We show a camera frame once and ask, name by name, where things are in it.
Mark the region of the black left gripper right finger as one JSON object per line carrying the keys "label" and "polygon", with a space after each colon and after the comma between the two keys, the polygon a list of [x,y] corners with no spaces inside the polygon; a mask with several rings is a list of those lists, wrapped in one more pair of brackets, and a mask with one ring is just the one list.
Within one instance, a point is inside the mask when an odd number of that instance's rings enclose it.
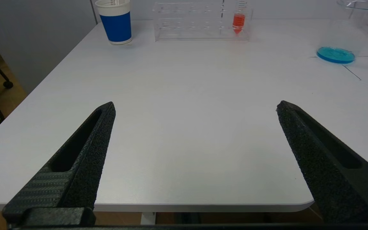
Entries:
{"label": "black left gripper right finger", "polygon": [[368,223],[368,162],[295,104],[276,112],[326,223]]}

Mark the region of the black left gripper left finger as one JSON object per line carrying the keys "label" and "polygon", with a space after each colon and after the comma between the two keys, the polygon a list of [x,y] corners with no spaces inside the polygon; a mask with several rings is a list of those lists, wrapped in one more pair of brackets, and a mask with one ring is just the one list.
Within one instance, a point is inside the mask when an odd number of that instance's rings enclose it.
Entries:
{"label": "black left gripper left finger", "polygon": [[99,182],[116,117],[112,102],[96,108],[5,205],[9,229],[92,227]]}

